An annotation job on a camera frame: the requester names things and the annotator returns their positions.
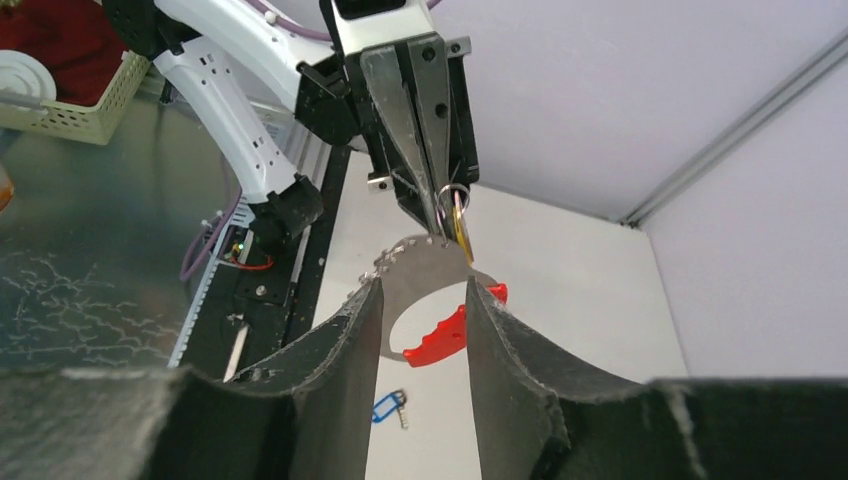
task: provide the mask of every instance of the white floor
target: white floor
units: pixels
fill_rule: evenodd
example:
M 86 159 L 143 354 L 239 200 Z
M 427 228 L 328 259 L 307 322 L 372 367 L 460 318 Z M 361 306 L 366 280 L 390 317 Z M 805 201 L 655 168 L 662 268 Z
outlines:
M 392 193 L 368 192 L 369 171 L 367 157 L 354 154 L 316 324 L 358 287 L 383 249 L 421 233 Z M 467 215 L 475 268 L 507 284 L 509 308 L 523 322 L 634 381 L 686 375 L 644 233 L 481 187 L 473 188 Z M 464 294 L 464 285 L 457 285 L 414 305 L 392 332 L 394 349 L 417 346 Z M 381 359 L 377 399 L 399 388 L 409 396 L 409 430 L 401 430 L 396 418 L 373 426 L 367 478 L 480 478 L 465 352 L 418 369 Z

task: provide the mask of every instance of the screw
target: screw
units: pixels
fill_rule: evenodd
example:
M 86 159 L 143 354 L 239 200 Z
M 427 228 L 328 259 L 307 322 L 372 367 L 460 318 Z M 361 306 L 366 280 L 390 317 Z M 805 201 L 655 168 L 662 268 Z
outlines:
M 421 52 L 421 57 L 428 62 L 432 62 L 436 58 L 436 51 L 432 47 L 427 47 Z

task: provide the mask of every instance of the table surface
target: table surface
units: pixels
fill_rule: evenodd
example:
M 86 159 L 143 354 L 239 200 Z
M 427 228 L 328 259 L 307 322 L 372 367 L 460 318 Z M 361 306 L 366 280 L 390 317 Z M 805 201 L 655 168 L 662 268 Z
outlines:
M 352 156 L 316 325 L 373 270 L 383 249 L 420 233 L 393 195 L 368 192 L 369 168 L 366 157 Z M 519 319 L 630 380 L 686 375 L 646 234 L 482 187 L 473 189 L 467 215 L 475 268 L 507 284 L 509 309 Z M 464 295 L 457 285 L 413 305 L 391 334 L 393 349 L 420 344 Z M 405 389 L 409 430 L 396 419 L 373 426 L 367 478 L 480 478 L 465 351 L 416 369 L 381 358 L 379 369 L 375 400 Z
M 108 146 L 21 134 L 7 147 L 0 367 L 165 365 L 194 293 L 183 254 L 226 204 L 209 134 L 140 95 Z

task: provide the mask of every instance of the basket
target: basket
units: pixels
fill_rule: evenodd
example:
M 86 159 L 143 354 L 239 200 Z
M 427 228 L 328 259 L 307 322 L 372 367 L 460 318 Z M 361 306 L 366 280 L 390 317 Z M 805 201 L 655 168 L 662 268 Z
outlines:
M 43 109 L 23 110 L 0 104 L 0 128 L 43 133 L 68 140 L 106 145 L 127 105 L 147 74 L 150 62 L 128 52 L 100 101 L 93 107 L 42 100 Z

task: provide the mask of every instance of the red wire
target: red wire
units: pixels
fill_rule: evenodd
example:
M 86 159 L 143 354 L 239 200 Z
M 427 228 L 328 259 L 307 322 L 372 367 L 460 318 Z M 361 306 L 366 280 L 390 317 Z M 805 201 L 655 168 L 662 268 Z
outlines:
M 237 266 L 241 270 L 251 270 L 251 271 L 256 272 L 256 271 L 261 271 L 261 270 L 268 270 L 269 268 L 273 267 L 274 266 L 274 259 L 269 256 L 268 257 L 268 263 L 266 263 L 265 265 L 245 265 L 243 263 L 239 263 L 239 261 L 236 260 L 235 258 L 233 258 L 233 263 L 235 264 L 235 266 Z

